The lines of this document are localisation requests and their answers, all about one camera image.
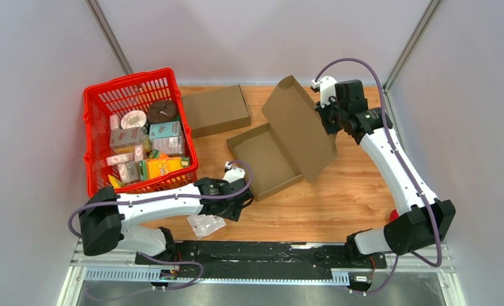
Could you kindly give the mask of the brown cardboard box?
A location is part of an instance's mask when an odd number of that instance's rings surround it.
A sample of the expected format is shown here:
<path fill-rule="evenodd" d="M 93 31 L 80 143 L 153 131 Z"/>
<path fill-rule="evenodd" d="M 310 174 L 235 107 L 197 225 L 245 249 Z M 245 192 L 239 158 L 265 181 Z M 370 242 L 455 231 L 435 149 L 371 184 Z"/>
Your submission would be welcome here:
<path fill-rule="evenodd" d="M 251 125 L 251 116 L 240 85 L 182 97 L 193 138 L 202 138 Z"/>

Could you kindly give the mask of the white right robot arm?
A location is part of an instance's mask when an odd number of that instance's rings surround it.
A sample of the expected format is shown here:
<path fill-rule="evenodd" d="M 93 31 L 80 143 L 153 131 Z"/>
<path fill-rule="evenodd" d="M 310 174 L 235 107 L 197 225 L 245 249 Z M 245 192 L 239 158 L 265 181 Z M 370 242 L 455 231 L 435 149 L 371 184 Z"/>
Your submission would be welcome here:
<path fill-rule="evenodd" d="M 404 255 L 442 243 L 456 213 L 454 204 L 440 200 L 416 172 L 388 116 L 380 107 L 369 108 L 362 82 L 325 76 L 312 81 L 311 88 L 320 94 L 315 111 L 327 134 L 343 131 L 364 149 L 385 180 L 398 214 L 381 228 L 349 235 L 347 263 L 360 267 L 374 253 Z"/>

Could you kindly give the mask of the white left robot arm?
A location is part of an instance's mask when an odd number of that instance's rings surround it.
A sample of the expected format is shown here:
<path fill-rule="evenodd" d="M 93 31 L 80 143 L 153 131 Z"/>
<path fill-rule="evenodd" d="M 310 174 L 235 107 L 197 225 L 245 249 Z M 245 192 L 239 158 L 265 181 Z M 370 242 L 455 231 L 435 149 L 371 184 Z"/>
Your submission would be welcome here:
<path fill-rule="evenodd" d="M 201 178 L 176 189 L 142 194 L 117 194 L 113 187 L 104 187 L 77 212 L 83 253 L 98 256 L 124 249 L 167 265 L 176 256 L 170 231 L 144 228 L 144 223 L 181 215 L 237 221 L 253 198 L 243 178 Z"/>

